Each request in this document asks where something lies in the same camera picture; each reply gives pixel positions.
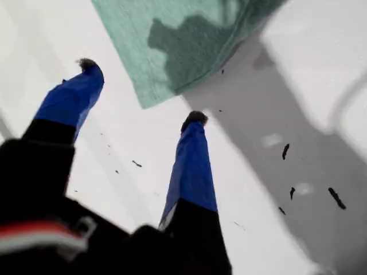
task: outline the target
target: green cloth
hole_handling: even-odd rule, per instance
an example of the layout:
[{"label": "green cloth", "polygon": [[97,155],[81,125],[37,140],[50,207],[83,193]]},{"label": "green cloth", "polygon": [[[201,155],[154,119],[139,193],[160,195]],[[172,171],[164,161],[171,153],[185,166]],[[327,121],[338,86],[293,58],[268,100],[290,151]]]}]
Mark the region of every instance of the green cloth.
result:
[{"label": "green cloth", "polygon": [[216,73],[283,0],[92,0],[143,108]]}]

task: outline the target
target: debris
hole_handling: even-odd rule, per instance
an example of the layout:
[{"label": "debris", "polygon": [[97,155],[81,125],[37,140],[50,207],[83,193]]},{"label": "debris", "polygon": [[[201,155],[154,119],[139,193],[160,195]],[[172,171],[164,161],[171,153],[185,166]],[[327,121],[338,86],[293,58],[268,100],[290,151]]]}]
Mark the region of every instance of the debris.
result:
[{"label": "debris", "polygon": [[345,207],[344,203],[340,200],[338,193],[336,193],[336,192],[334,191],[334,189],[332,189],[331,187],[329,188],[329,192],[330,192],[331,196],[333,196],[333,198],[334,198],[334,199],[335,199],[335,201],[337,202],[338,206],[339,206],[341,209],[345,210],[345,209],[346,209],[346,207]]},{"label": "debris", "polygon": [[291,191],[290,191],[290,194],[291,194],[291,201],[293,200],[293,193],[294,191],[296,191],[296,189],[294,189],[294,187],[292,187]]},{"label": "debris", "polygon": [[279,210],[280,210],[280,212],[283,213],[284,216],[286,215],[286,212],[284,212],[284,210],[281,207],[279,207]]},{"label": "debris", "polygon": [[143,167],[143,166],[141,166],[139,163],[137,163],[136,161],[132,161],[133,163],[135,163],[136,164],[136,166],[138,166],[138,167]]},{"label": "debris", "polygon": [[283,150],[283,153],[282,153],[283,159],[286,159],[288,149],[289,149],[289,143],[284,147],[284,150]]}]

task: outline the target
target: dirt speck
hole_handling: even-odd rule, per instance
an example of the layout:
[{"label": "dirt speck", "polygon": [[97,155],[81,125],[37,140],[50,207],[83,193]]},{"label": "dirt speck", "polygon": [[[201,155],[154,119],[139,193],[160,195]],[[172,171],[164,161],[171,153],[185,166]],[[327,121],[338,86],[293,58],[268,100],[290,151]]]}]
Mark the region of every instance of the dirt speck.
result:
[{"label": "dirt speck", "polygon": [[143,167],[142,165],[140,165],[139,163],[137,163],[137,162],[136,162],[136,161],[134,161],[134,160],[133,160],[132,162],[133,162],[133,163],[135,163],[135,165],[136,165],[136,166],[138,166],[138,167]]}]

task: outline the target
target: white floor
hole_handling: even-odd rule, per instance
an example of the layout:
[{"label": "white floor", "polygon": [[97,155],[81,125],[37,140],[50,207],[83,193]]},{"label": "white floor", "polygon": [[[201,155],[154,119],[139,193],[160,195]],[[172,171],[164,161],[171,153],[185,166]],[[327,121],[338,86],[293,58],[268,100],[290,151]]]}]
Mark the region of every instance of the white floor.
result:
[{"label": "white floor", "polygon": [[76,144],[70,197],[129,231],[157,226],[181,124],[204,110],[234,274],[358,274],[367,255],[366,8],[289,0],[224,74],[142,110],[89,0],[0,0],[1,134],[20,136],[47,91],[79,72],[74,61],[92,58],[106,84]]}]

